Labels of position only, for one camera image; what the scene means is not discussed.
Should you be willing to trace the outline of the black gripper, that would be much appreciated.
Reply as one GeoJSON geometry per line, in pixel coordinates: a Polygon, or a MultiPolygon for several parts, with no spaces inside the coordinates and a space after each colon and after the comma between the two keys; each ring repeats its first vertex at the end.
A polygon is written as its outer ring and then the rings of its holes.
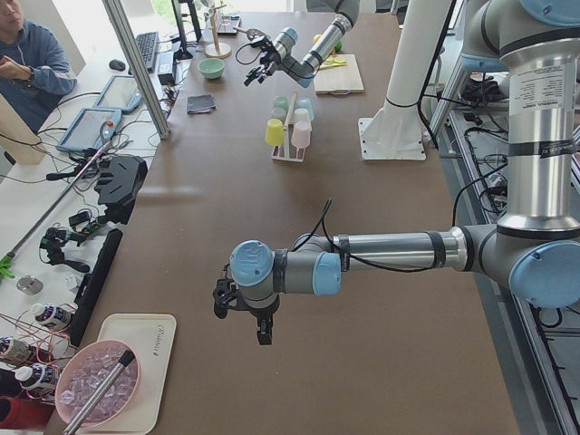
{"type": "Polygon", "coordinates": [[[229,276],[229,264],[225,264],[212,292],[214,315],[225,319],[229,311],[248,311],[256,316],[256,338],[260,345],[273,341],[273,315],[280,305],[280,297],[272,291],[237,289],[229,276]]]}
{"type": "Polygon", "coordinates": [[[262,56],[259,65],[254,67],[244,80],[244,85],[247,87],[251,82],[257,81],[262,83],[267,77],[272,76],[275,68],[281,63],[282,44],[277,40],[270,40],[269,38],[254,38],[249,43],[251,48],[257,49],[262,56]]]}

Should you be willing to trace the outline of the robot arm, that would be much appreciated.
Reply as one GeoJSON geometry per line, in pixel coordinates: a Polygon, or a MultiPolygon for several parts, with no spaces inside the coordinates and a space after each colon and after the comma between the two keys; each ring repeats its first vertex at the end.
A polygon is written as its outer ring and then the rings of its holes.
{"type": "Polygon", "coordinates": [[[246,75],[245,86],[249,86],[252,81],[262,83],[276,71],[282,71],[301,87],[309,87],[324,61],[344,35],[353,29],[359,17],[359,1],[340,0],[325,3],[334,12],[334,19],[301,61],[292,55],[292,49],[298,41],[298,33],[291,27],[284,28],[274,40],[268,36],[260,36],[251,41],[252,47],[260,49],[261,57],[259,65],[246,75]]]}
{"type": "Polygon", "coordinates": [[[579,298],[579,223],[570,213],[576,151],[576,1],[471,1],[462,55],[509,73],[507,209],[492,225],[445,232],[299,237],[292,249],[236,246],[213,293],[225,318],[247,311],[270,344],[283,294],[334,295],[357,266],[418,273],[451,267],[488,276],[542,308],[579,298]]]}

